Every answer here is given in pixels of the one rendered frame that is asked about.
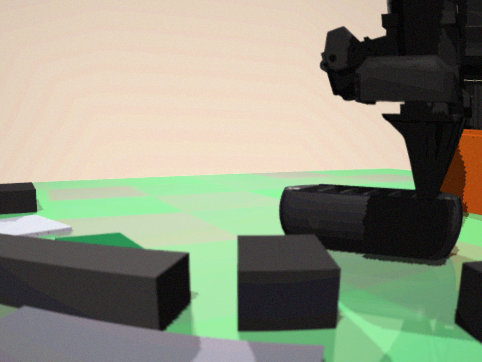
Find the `white flat rectangular sheet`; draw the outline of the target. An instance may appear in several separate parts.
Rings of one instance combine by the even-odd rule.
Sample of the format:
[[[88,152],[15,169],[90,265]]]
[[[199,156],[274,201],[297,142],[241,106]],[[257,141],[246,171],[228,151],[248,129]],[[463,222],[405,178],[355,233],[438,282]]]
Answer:
[[[39,237],[72,232],[72,226],[35,215],[0,219],[0,233],[16,236]]]

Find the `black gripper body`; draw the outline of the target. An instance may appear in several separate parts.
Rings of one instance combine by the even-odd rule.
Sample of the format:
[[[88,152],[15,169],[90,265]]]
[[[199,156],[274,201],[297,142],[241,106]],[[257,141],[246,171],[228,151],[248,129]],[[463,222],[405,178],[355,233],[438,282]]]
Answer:
[[[472,118],[463,89],[457,5],[448,0],[397,0],[381,14],[395,27],[400,56],[368,57],[354,72],[355,102],[400,103],[400,113]]]

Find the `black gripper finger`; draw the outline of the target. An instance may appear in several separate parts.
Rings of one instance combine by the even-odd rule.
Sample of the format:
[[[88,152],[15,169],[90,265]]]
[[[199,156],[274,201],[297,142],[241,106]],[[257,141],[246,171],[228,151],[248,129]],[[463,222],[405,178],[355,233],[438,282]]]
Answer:
[[[381,113],[403,137],[417,198],[433,198],[445,176],[464,117],[455,114]]]
[[[446,174],[447,174],[447,172],[448,172],[448,168],[449,168],[450,165],[451,165],[451,161],[452,161],[452,159],[453,159],[453,156],[454,156],[454,154],[455,154],[455,151],[456,151],[456,149],[457,149],[457,147],[458,147],[458,144],[459,144],[459,142],[460,142],[460,138],[462,137],[462,133],[464,132],[464,128],[465,128],[465,126],[466,126],[466,124],[467,124],[467,119],[464,118],[462,123],[463,123],[463,124],[461,125],[461,130],[459,131],[459,136],[457,137],[457,142],[456,142],[456,144],[455,144],[455,147],[454,147],[454,149],[453,149],[453,153],[452,153],[451,158],[450,158],[450,161],[449,161],[449,163],[448,163],[448,167],[447,167],[447,169],[446,169],[445,176],[446,176]],[[443,177],[442,183],[443,183],[443,181],[444,181],[444,179],[445,179],[445,176]],[[441,184],[441,186],[442,186],[442,184]],[[440,188],[441,188],[441,186],[440,186]],[[439,190],[440,190],[440,188],[439,188]],[[439,190],[438,190],[438,193],[439,193]]]

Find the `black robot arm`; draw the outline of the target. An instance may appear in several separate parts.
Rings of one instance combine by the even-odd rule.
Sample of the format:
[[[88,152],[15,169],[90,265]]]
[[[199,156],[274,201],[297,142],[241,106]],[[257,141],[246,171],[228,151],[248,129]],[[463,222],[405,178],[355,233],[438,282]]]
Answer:
[[[482,80],[482,0],[448,1],[458,6],[463,89],[472,98],[472,118],[465,118],[464,130],[482,131],[482,81],[477,81]],[[320,68],[328,75],[332,94],[346,102],[355,100],[354,72],[365,59],[400,56],[395,27],[386,27],[386,36],[366,36],[362,42],[344,26],[327,32]]]

